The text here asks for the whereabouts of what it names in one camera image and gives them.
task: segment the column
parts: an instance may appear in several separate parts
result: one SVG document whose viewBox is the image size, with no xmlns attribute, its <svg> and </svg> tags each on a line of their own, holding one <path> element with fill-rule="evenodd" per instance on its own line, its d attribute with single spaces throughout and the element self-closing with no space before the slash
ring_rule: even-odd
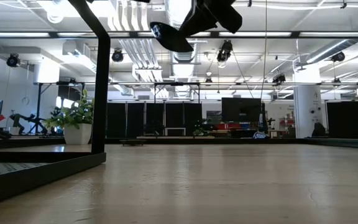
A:
<svg viewBox="0 0 358 224">
<path fill-rule="evenodd" d="M 294 67 L 293 81 L 296 83 L 319 83 L 320 71 L 317 64 L 306 65 L 304 70 Z M 294 87 L 296 138 L 311 137 L 314 124 L 323 123 L 321 92 L 318 85 Z"/>
</svg>

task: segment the plant pot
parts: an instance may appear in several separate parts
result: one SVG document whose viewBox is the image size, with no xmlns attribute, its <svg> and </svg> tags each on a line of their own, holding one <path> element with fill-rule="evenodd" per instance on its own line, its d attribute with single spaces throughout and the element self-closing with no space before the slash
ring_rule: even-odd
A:
<svg viewBox="0 0 358 224">
<path fill-rule="evenodd" d="M 64 128 L 66 144 L 88 144 L 91 139 L 92 124 L 79 124 L 80 128 L 74 126 Z"/>
</svg>

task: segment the desk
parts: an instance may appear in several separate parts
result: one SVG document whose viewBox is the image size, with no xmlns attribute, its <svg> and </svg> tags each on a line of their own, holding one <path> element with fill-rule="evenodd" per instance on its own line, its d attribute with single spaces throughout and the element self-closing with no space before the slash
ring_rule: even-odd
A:
<svg viewBox="0 0 358 224">
<path fill-rule="evenodd" d="M 270 138 L 280 138 L 281 136 L 283 136 L 283 133 L 286 132 L 286 130 L 268 130 L 268 135 L 270 136 Z"/>
<path fill-rule="evenodd" d="M 183 136 L 186 136 L 186 128 L 165 128 L 165 136 L 168 136 L 168 130 L 183 130 Z"/>
</svg>

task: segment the ceiling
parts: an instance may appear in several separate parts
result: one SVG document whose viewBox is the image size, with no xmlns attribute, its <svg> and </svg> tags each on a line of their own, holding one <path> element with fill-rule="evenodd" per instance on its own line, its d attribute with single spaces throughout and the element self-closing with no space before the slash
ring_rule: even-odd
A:
<svg viewBox="0 0 358 224">
<path fill-rule="evenodd" d="M 329 7 L 340 6 L 342 1 L 333 0 L 276 0 L 276 1 L 256 1 L 253 0 L 252 7 L 247 7 L 248 1 L 237 1 L 235 9 L 242 15 L 243 23 L 240 30 L 358 30 L 358 1 L 346 1 L 348 7 L 345 9 L 318 9 L 318 10 L 294 10 L 297 7 Z M 103 11 L 111 7 L 110 1 L 95 1 L 98 10 Z M 148 7 L 148 21 L 168 22 L 164 0 L 152 0 Z M 264 8 L 287 7 L 284 9 Z M 16 0 L 0 1 L 0 31 L 89 31 L 90 28 L 79 17 L 65 17 L 58 24 L 48 21 L 47 13 L 40 8 L 41 3 L 37 1 L 19 2 Z M 104 12 L 100 12 L 99 20 L 106 30 L 110 30 L 107 17 L 103 17 Z M 236 82 L 246 79 L 248 82 L 261 82 L 264 75 L 267 79 L 272 78 L 277 73 L 270 73 L 285 60 L 293 60 L 298 54 L 308 55 L 327 46 L 335 40 L 332 39 L 299 39 L 298 44 L 295 39 L 233 39 L 232 44 L 234 53 L 227 61 L 224 68 L 218 69 L 216 63 L 216 52 L 223 43 L 222 39 L 206 39 L 199 44 L 196 57 L 196 65 L 193 72 L 192 81 L 204 82 L 206 72 L 212 73 L 213 82 Z M 56 57 L 64 69 L 61 76 L 75 76 L 77 79 L 92 80 L 94 73 L 78 63 L 68 62 L 62 54 L 62 46 L 65 40 L 62 39 L 37 39 L 37 40 L 17 40 L 0 39 L 0 50 L 3 52 L 7 47 L 39 47 Z M 96 61 L 98 41 L 95 39 L 76 40 L 77 44 L 86 44 L 91 50 L 91 59 Z M 159 65 L 162 67 L 162 77 L 172 77 L 171 53 L 159 45 L 156 40 L 152 41 L 154 51 Z M 111 48 L 122 46 L 117 39 L 111 40 Z M 333 80 L 334 76 L 358 71 L 358 44 L 355 44 L 343 52 L 346 59 L 336 64 L 333 69 L 332 62 L 321 62 L 320 73 L 322 80 Z M 116 80 L 122 82 L 133 82 L 131 75 L 132 62 L 124 51 L 124 61 L 121 63 L 111 63 L 110 70 Z M 287 81 L 292 80 L 291 68 L 286 73 Z M 358 82 L 358 74 L 349 78 L 347 82 Z"/>
</svg>

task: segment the wooden platform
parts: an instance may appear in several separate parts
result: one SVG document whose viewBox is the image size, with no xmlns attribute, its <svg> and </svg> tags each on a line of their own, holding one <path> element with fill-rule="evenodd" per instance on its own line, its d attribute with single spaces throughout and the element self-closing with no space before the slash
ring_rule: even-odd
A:
<svg viewBox="0 0 358 224">
<path fill-rule="evenodd" d="M 1 202 L 0 223 L 358 223 L 358 149 L 107 145 L 106 152 L 105 164 Z"/>
</svg>

